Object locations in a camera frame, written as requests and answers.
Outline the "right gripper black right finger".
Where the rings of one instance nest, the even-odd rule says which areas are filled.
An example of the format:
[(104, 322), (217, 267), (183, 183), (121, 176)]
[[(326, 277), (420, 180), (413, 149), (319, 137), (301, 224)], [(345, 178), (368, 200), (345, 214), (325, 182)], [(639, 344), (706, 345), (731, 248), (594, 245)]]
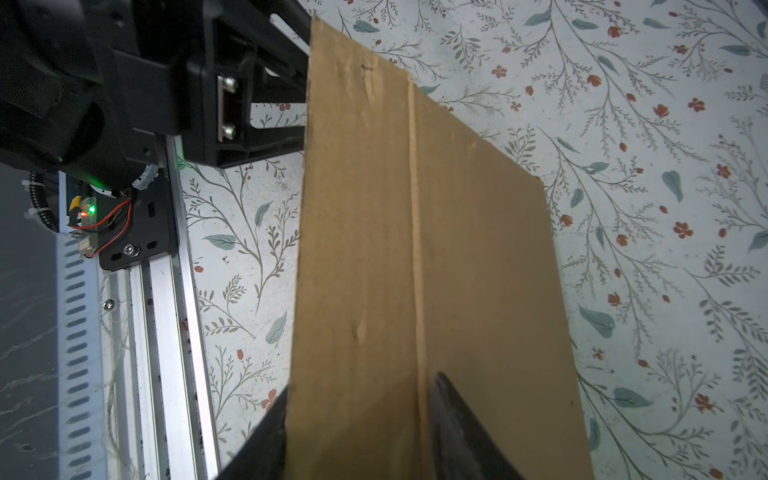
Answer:
[(523, 479), (442, 372), (429, 392), (429, 421), (436, 479)]

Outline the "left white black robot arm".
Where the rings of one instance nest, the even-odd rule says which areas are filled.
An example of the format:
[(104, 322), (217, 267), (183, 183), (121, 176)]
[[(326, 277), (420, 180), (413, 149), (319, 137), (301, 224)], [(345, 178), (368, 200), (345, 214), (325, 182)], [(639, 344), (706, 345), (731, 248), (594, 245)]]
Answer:
[(5, 1), (1, 161), (123, 190), (165, 136), (219, 169), (300, 151), (250, 119), (305, 100), (310, 35), (296, 1)]

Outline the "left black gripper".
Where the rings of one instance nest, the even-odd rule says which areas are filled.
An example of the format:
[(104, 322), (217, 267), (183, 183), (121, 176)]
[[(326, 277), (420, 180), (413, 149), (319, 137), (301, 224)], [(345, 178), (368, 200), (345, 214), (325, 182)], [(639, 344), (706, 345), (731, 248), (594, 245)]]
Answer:
[(305, 102), (309, 56), (272, 20), (308, 42), (309, 13), (297, 1), (200, 1), (192, 18), (186, 159), (230, 168), (302, 150), (304, 127), (257, 128), (251, 108)]

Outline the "brown cardboard box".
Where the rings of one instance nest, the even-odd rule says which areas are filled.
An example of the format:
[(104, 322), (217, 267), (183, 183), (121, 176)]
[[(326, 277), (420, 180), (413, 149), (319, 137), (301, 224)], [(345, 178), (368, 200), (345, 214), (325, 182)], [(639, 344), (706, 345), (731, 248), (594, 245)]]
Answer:
[(312, 22), (289, 479), (433, 479), (448, 377), (526, 479), (593, 466), (542, 181)]

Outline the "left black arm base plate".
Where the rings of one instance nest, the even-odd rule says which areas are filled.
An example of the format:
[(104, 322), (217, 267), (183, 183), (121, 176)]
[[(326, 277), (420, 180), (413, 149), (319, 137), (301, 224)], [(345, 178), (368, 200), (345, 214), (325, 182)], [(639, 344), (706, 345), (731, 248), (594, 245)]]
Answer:
[(98, 236), (98, 246), (114, 240), (98, 254), (103, 270), (114, 272), (178, 249), (178, 234), (173, 194), (168, 171), (161, 169), (146, 190), (133, 191), (132, 213), (128, 228), (126, 213)]

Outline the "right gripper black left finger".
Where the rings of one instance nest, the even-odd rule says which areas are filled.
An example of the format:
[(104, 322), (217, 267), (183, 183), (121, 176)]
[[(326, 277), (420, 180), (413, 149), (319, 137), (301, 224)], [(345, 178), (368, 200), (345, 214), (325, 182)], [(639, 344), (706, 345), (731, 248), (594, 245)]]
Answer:
[(217, 480), (277, 480), (284, 476), (288, 389), (284, 389)]

